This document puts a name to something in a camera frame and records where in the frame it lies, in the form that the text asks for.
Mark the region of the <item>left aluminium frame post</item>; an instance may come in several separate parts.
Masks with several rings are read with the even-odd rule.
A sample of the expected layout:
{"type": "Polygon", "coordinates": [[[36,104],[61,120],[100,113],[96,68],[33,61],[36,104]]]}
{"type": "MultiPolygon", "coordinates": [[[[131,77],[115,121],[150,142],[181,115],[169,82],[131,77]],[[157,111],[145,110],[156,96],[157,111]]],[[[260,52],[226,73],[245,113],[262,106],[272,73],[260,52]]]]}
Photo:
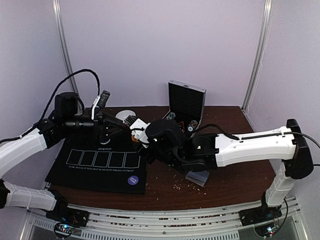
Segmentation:
{"type": "Polygon", "coordinates": [[[67,46],[60,1],[52,0],[52,7],[53,7],[53,15],[54,15],[55,23],[57,27],[58,38],[60,42],[60,48],[62,52],[63,63],[64,63],[67,74],[70,75],[71,73],[73,73],[73,69],[72,69],[71,59],[70,59],[68,46],[67,46]]]}

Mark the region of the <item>left chip row in case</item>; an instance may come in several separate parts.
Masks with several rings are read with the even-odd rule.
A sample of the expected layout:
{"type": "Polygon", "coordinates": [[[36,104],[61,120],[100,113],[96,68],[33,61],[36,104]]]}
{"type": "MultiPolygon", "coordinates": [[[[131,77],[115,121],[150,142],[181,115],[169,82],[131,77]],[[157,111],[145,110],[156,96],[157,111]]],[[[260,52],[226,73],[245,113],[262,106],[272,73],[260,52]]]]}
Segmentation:
{"type": "Polygon", "coordinates": [[[174,112],[170,112],[165,119],[166,120],[174,120],[176,118],[176,114],[174,112]]]}

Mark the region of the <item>right chip row in case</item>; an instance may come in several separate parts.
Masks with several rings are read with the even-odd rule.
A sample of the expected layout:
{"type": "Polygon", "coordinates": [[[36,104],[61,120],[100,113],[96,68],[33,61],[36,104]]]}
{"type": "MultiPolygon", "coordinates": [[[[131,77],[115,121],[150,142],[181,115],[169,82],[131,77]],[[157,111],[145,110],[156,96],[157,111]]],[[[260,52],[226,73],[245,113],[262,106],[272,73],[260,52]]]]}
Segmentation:
{"type": "Polygon", "coordinates": [[[190,133],[194,132],[197,129],[197,126],[198,126],[198,122],[196,120],[191,120],[186,130],[190,133]]]}

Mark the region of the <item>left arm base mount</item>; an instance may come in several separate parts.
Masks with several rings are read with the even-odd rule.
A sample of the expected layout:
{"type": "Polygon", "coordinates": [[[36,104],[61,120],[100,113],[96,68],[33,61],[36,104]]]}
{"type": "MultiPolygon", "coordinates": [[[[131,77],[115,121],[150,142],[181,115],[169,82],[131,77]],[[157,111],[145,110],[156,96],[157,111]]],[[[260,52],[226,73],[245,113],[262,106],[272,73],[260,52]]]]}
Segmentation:
{"type": "Polygon", "coordinates": [[[62,222],[73,227],[86,227],[90,213],[85,210],[69,208],[63,210],[43,210],[45,216],[57,222],[62,222]]]}

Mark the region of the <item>aluminium frame post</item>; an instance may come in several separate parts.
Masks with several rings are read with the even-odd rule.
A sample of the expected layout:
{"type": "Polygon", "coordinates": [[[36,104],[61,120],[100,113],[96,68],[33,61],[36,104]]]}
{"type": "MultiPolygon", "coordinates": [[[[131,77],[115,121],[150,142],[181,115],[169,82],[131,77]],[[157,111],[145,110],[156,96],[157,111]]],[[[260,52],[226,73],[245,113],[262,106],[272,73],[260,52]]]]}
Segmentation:
{"type": "Polygon", "coordinates": [[[268,44],[268,37],[272,19],[272,10],[273,0],[265,0],[257,49],[255,53],[252,71],[249,78],[249,84],[242,104],[242,111],[244,113],[249,112],[258,85],[262,69],[262,60],[268,44]]]}
{"type": "Polygon", "coordinates": [[[71,59],[70,59],[68,46],[67,46],[60,1],[52,0],[52,7],[53,7],[53,15],[54,15],[55,23],[57,27],[58,38],[60,42],[60,48],[62,52],[63,63],[64,63],[67,74],[70,75],[71,73],[73,73],[73,69],[72,69],[71,59]]]}

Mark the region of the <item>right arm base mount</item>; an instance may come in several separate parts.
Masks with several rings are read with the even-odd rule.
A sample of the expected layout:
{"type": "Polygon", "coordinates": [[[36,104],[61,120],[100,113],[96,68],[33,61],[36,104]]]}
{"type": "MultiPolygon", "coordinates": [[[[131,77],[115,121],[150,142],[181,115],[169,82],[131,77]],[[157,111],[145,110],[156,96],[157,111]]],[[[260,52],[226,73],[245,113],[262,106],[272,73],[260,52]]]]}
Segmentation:
{"type": "Polygon", "coordinates": [[[241,210],[239,212],[239,219],[242,226],[249,226],[254,224],[271,221],[282,216],[281,207],[267,207],[259,206],[251,209],[241,210]]]}

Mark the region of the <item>boxed deck of cards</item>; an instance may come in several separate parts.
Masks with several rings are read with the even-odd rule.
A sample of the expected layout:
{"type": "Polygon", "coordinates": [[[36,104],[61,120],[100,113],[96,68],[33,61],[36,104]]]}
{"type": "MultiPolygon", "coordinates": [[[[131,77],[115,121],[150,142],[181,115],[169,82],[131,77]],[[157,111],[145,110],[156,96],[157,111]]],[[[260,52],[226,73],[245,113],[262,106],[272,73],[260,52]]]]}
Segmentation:
{"type": "Polygon", "coordinates": [[[204,187],[209,176],[210,176],[210,173],[208,171],[198,171],[198,172],[189,171],[186,174],[185,179],[201,187],[204,187]]]}

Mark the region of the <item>right aluminium frame post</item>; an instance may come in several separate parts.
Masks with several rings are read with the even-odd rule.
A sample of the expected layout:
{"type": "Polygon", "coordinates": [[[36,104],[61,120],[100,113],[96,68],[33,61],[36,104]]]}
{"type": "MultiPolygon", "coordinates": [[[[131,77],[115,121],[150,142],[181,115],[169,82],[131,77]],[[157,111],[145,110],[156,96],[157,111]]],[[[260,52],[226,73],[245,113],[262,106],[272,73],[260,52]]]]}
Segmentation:
{"type": "Polygon", "coordinates": [[[262,60],[268,44],[268,37],[272,19],[272,10],[273,0],[265,0],[257,49],[255,53],[252,71],[249,78],[249,84],[242,104],[242,111],[244,113],[249,112],[258,85],[262,69],[262,60]]]}

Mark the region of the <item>chip row in case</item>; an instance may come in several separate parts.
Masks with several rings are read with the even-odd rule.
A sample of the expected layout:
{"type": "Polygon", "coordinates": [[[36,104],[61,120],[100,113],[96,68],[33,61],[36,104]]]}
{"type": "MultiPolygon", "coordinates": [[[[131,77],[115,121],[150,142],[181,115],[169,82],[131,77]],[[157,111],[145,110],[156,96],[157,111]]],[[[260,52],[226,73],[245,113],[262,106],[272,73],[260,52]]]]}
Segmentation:
{"type": "Polygon", "coordinates": [[[176,118],[176,114],[174,112],[170,112],[165,119],[166,120],[174,120],[176,118]]]}
{"type": "Polygon", "coordinates": [[[198,122],[196,120],[191,120],[186,130],[190,133],[194,132],[197,129],[197,126],[198,126],[198,122]]]}

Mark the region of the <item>clear acrylic dealer button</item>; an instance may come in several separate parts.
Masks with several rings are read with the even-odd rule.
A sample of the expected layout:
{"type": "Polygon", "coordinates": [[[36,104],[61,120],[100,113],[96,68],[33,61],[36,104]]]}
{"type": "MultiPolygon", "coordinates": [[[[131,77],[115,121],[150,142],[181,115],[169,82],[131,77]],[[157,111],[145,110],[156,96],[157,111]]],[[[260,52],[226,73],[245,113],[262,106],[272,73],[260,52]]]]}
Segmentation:
{"type": "Polygon", "coordinates": [[[108,144],[110,141],[111,141],[110,139],[108,139],[108,140],[100,140],[99,143],[100,143],[101,145],[106,145],[106,144],[108,144]]]}

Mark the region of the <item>aluminium poker chip case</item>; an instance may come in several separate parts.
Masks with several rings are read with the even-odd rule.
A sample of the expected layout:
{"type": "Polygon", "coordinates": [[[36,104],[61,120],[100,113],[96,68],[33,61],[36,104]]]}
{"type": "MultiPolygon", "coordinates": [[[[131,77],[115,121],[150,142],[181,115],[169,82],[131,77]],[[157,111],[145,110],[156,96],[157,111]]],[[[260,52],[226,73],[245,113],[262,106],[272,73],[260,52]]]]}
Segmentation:
{"type": "Polygon", "coordinates": [[[176,117],[173,120],[186,136],[191,137],[195,131],[188,132],[187,126],[192,120],[196,120],[198,122],[196,129],[199,128],[203,117],[205,98],[205,88],[170,80],[168,82],[169,110],[163,118],[171,112],[175,113],[176,117]]]}

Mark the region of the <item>blue small blind button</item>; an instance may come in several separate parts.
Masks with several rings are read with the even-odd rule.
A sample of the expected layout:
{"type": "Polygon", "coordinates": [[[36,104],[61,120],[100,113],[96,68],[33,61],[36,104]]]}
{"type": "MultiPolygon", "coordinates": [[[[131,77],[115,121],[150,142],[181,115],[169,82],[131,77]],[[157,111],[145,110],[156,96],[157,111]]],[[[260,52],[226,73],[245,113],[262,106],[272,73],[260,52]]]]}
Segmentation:
{"type": "Polygon", "coordinates": [[[132,175],[127,179],[127,182],[131,186],[135,186],[136,184],[139,183],[139,178],[136,175],[132,175]]]}

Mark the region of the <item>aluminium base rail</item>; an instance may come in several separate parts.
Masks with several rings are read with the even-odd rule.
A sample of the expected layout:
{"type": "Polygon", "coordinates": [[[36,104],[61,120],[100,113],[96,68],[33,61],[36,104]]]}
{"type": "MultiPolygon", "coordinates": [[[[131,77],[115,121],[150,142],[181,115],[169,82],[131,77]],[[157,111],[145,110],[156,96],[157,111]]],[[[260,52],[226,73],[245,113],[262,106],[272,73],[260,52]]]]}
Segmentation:
{"type": "Polygon", "coordinates": [[[239,212],[258,207],[259,201],[213,208],[166,211],[102,209],[73,205],[88,211],[86,227],[75,229],[69,240],[260,240],[258,231],[280,226],[273,240],[307,240],[295,197],[281,207],[282,217],[244,226],[239,212]]]}

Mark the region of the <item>orange bowl white inside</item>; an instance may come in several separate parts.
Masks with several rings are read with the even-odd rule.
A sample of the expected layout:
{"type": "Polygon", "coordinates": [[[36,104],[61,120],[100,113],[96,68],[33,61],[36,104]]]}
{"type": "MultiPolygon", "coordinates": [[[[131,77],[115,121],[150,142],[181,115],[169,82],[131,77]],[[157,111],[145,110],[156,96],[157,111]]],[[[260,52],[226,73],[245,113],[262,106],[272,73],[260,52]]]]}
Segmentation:
{"type": "Polygon", "coordinates": [[[121,110],[119,111],[115,117],[119,120],[121,120],[123,123],[125,122],[126,118],[129,117],[129,116],[136,116],[136,113],[132,110],[121,110]]]}

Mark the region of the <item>black poker table mat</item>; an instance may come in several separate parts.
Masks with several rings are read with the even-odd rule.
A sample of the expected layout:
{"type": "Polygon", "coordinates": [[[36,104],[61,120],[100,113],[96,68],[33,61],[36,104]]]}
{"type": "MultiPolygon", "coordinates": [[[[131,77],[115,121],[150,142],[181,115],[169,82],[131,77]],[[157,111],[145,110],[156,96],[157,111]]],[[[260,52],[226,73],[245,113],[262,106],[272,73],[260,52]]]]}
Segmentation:
{"type": "Polygon", "coordinates": [[[74,189],[144,194],[147,165],[134,144],[129,133],[105,145],[91,135],[67,137],[45,180],[74,189]],[[129,185],[130,176],[138,176],[138,184],[129,185]]]}

